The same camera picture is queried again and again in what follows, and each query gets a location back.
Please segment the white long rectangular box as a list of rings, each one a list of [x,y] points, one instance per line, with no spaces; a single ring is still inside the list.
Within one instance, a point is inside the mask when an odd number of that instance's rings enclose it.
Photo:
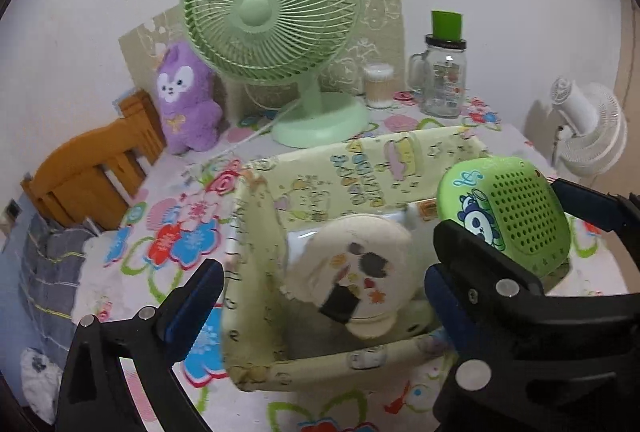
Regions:
[[[434,199],[424,199],[416,203],[416,211],[423,221],[431,221],[437,218],[437,203]]]

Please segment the green perforated speaker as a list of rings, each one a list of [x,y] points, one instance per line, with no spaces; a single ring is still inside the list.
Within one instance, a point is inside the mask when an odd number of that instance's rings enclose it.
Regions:
[[[440,179],[436,206],[452,220],[544,278],[570,253],[570,227],[544,175],[520,157],[462,161]]]

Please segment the white standing fan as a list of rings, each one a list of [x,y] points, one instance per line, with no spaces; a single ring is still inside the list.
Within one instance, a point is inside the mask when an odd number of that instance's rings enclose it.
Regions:
[[[579,178],[608,172],[627,144],[627,122],[612,89],[591,82],[580,86],[558,78],[550,90],[553,111],[563,120],[555,156]]]

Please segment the yellow cartoon fabric box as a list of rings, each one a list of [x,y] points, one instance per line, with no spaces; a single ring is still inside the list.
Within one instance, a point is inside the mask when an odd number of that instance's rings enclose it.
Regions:
[[[446,350],[423,288],[436,192],[487,155],[460,127],[251,161],[234,194],[222,363],[243,391],[296,391],[418,367]]]

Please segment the floral tablecloth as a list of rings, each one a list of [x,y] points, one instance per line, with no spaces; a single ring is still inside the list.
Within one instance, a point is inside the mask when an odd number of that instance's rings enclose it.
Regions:
[[[487,152],[529,160],[554,176],[532,142],[503,123],[480,98],[464,103],[455,119],[428,117],[406,93],[376,109],[363,133],[385,134],[460,127]],[[253,160],[293,151],[243,121],[224,135],[232,145],[216,157],[165,155],[157,160],[118,230],[87,248],[73,315],[102,322],[126,319],[158,307],[184,285],[206,259],[227,267],[234,194],[242,170]],[[433,431],[433,407],[454,359],[442,353],[408,370],[361,382],[331,382],[296,391],[243,391],[222,363],[222,298],[175,374],[196,410],[215,431]]]

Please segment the grey plaid bedding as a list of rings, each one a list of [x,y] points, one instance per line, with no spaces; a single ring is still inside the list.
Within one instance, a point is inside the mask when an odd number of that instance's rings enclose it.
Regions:
[[[32,320],[40,351],[63,367],[76,325],[72,319],[85,243],[96,233],[87,226],[63,227],[41,215],[27,226],[18,294]]]

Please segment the wooden chair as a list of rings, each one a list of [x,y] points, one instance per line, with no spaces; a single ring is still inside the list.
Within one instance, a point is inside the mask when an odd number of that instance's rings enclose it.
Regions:
[[[146,173],[166,147],[152,96],[134,91],[119,102],[122,116],[60,145],[21,187],[38,213],[69,227],[86,218],[107,230],[119,227]]]

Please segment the purple plush toy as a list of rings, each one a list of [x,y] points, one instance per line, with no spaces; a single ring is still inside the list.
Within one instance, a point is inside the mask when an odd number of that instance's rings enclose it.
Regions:
[[[224,111],[213,99],[214,76],[186,41],[167,49],[157,68],[156,94],[170,154],[206,152],[218,143]]]

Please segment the glass jar green lid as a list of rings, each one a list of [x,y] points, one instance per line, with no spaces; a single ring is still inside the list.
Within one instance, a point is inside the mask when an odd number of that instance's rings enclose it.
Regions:
[[[425,49],[410,56],[408,87],[419,96],[421,111],[440,118],[457,118],[466,90],[466,41],[463,16],[433,10],[432,31],[424,37]]]

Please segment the cotton swab container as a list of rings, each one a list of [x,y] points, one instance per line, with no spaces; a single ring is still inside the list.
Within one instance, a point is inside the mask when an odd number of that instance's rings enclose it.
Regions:
[[[386,108],[393,104],[395,68],[387,63],[369,63],[362,69],[363,93],[371,108]]]

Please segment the green desk fan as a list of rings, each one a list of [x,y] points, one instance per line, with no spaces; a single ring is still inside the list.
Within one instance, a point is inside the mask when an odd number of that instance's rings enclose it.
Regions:
[[[355,137],[367,108],[324,92],[319,76],[346,46],[361,0],[180,0],[192,49],[224,78],[259,87],[294,85],[296,101],[273,120],[273,140],[308,148]]]

